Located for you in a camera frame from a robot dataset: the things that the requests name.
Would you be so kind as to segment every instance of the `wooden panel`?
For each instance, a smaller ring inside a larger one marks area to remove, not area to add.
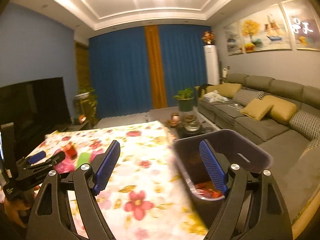
[[[162,58],[158,26],[145,26],[147,41],[151,95],[154,109],[167,107],[167,96],[164,83],[164,72],[162,68]]]
[[[88,47],[75,42],[76,72],[79,88],[91,87]]]

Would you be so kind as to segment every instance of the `floor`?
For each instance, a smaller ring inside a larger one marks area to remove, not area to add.
[[[196,107],[194,107],[194,111],[201,123],[203,123],[204,127],[213,127],[216,130],[220,130],[214,123],[212,123],[209,119],[200,114]],[[178,107],[167,107],[161,109],[153,109],[148,113],[140,113],[140,114],[130,114],[125,116],[116,116],[116,117],[107,117],[103,118],[99,121],[99,123],[95,126],[95,128],[108,128],[122,125],[130,125],[135,123],[144,123],[144,122],[152,122],[152,121],[160,121],[163,124],[166,123],[168,119],[171,117],[171,113],[177,113]]]

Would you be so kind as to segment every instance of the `blue curtain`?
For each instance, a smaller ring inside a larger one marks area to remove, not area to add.
[[[178,90],[206,83],[204,42],[201,40],[210,26],[159,25],[162,65],[168,106],[177,105],[173,96]]]
[[[90,38],[89,62],[99,118],[152,109],[144,27]]]

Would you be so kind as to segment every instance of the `framed painting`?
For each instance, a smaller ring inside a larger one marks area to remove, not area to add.
[[[243,53],[243,46],[238,31],[238,23],[234,22],[223,27],[226,35],[228,56]]]
[[[320,31],[311,5],[307,0],[282,2],[296,49],[320,51]]]
[[[253,13],[240,22],[245,52],[292,49],[278,4]]]

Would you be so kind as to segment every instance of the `blue gripper pad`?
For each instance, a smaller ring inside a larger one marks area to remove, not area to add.
[[[43,158],[46,157],[45,151],[41,151],[35,155],[32,155],[28,158],[28,163],[29,164],[34,164],[37,163],[39,160],[42,160]]]
[[[91,165],[95,173],[94,186],[92,188],[93,195],[97,196],[100,191],[104,190],[110,179],[111,173],[116,166],[120,156],[120,144],[113,140],[109,148],[104,154],[97,155]]]
[[[206,141],[203,140],[200,143],[199,151],[202,162],[214,184],[214,187],[225,195],[228,191],[228,187],[226,185],[226,173],[223,171]]]

